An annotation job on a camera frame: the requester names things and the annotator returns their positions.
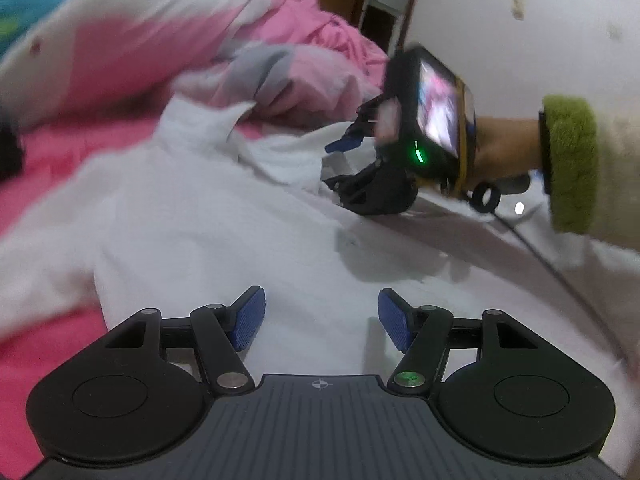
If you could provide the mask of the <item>green fleece sleeve forearm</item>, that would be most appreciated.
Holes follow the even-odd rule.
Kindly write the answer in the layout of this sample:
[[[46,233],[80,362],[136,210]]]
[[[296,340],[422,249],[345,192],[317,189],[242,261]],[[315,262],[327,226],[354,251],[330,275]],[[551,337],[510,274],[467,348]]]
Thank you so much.
[[[553,229],[638,250],[639,99],[550,94],[539,127]]]

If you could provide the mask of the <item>person's right hand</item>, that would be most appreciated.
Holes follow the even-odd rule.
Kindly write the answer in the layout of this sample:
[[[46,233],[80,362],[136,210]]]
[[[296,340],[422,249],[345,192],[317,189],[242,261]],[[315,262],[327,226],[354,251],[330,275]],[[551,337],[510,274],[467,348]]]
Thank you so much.
[[[538,119],[477,119],[476,154],[469,185],[518,177],[541,166]]]

